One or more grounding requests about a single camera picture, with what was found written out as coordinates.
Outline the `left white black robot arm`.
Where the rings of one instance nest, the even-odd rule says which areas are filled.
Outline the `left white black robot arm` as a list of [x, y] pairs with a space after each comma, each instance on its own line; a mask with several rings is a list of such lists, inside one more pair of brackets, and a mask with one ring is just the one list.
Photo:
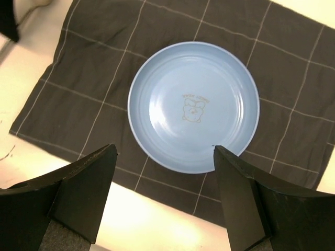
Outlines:
[[0, 31], [11, 41], [19, 41], [13, 0], [0, 0]]

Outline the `dark grey checked cloth napkin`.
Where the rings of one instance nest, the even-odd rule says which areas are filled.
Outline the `dark grey checked cloth napkin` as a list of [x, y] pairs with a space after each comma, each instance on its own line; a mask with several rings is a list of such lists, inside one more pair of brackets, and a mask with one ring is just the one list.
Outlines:
[[334, 148], [334, 29], [271, 1], [73, 1], [9, 132], [74, 162], [112, 143], [115, 183], [223, 223], [213, 151], [315, 189]]

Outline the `blue plastic plate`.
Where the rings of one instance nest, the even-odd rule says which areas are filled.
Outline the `blue plastic plate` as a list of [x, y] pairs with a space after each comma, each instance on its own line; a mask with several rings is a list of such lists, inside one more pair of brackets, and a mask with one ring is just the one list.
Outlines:
[[214, 170], [214, 148], [240, 156], [259, 123], [260, 99], [246, 66], [229, 51], [198, 41], [165, 47], [131, 83], [128, 120], [156, 163], [180, 173]]

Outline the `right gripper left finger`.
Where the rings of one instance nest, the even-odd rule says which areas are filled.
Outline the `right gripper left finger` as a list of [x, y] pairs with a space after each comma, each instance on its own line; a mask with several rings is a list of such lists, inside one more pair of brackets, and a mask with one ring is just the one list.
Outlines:
[[1, 250], [89, 250], [115, 172], [113, 144], [1, 190]]

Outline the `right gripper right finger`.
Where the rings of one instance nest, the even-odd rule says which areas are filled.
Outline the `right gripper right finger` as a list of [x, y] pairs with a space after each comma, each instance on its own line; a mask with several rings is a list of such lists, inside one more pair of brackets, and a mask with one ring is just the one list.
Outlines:
[[334, 250], [334, 195], [277, 178], [214, 149], [232, 250]]

